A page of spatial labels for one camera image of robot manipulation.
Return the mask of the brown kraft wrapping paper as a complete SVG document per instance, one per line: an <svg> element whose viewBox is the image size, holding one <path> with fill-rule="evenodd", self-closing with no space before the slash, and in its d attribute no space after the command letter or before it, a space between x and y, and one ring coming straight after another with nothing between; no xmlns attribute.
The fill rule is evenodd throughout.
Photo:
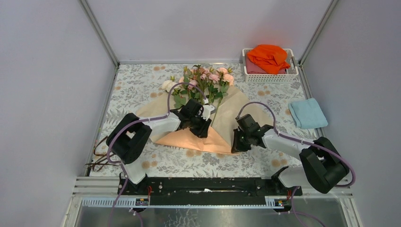
<svg viewBox="0 0 401 227"><path fill-rule="evenodd" d="M167 112L167 92L141 107L135 112L138 117L154 117ZM208 137L201 139L193 135L189 129L151 136L153 143L186 148L204 152L231 154L234 141L234 129L238 128L236 117L240 109L249 103L248 97L236 87L228 89L228 96L224 97L217 113L212 114L212 124ZM245 107L240 116L250 114L260 125L273 125L273 119L262 105L251 104Z"/></svg>

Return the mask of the pink fake flower bunch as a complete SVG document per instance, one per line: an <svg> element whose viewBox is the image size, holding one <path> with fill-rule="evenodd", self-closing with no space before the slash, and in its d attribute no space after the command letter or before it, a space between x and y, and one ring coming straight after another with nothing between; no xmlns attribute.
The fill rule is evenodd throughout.
<svg viewBox="0 0 401 227"><path fill-rule="evenodd" d="M195 99L201 104L205 104L204 97L207 98L209 104L217 106L217 101L210 102L209 92L212 90L210 88L209 75L213 71L211 68L205 68L201 65L194 65L192 68L187 66L183 69L183 85L182 94L185 98L185 103L190 99Z"/></svg>

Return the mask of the pink fake flower stem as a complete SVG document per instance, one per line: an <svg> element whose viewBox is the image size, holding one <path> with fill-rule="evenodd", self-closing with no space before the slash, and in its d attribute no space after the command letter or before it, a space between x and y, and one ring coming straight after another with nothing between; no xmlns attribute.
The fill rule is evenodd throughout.
<svg viewBox="0 0 401 227"><path fill-rule="evenodd" d="M209 92L209 97L210 102L217 101L216 112L212 120L212 123L214 123L222 100L228 95L228 89L234 85L235 79L232 76L233 69L231 67L211 69L213 71L209 75L209 80L212 90Z"/></svg>

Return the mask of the light blue towel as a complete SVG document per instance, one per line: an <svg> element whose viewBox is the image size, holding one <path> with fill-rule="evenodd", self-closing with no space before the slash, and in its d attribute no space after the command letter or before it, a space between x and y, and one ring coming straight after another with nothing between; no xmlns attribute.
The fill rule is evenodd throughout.
<svg viewBox="0 0 401 227"><path fill-rule="evenodd" d="M328 126L328 121L315 98L291 102L288 108L297 128L317 129Z"/></svg>

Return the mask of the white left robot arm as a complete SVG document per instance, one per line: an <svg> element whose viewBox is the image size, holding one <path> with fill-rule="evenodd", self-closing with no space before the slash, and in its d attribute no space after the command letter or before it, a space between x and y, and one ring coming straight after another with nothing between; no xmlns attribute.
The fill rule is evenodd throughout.
<svg viewBox="0 0 401 227"><path fill-rule="evenodd" d="M106 157L110 159L110 153L113 153L119 158L117 164L129 180L129 189L135 194L142 194L147 187L144 180L147 174L138 159L150 137L189 129L197 138L206 138L212 122L210 116L215 111L215 106L202 105L191 99L183 107L171 109L161 116L138 117L129 113L107 137Z"/></svg>

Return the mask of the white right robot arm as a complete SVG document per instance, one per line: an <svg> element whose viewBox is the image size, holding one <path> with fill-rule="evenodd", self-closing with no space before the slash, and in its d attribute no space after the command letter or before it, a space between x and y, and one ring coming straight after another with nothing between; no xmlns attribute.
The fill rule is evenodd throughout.
<svg viewBox="0 0 401 227"><path fill-rule="evenodd" d="M350 168L325 137L316 140L294 138L276 132L271 125L260 126L250 114L237 117L236 121L238 128L234 130L232 153L261 147L283 152L301 162L299 167L285 166L272 175L271 188L278 195L297 186L311 186L327 194L350 173Z"/></svg>

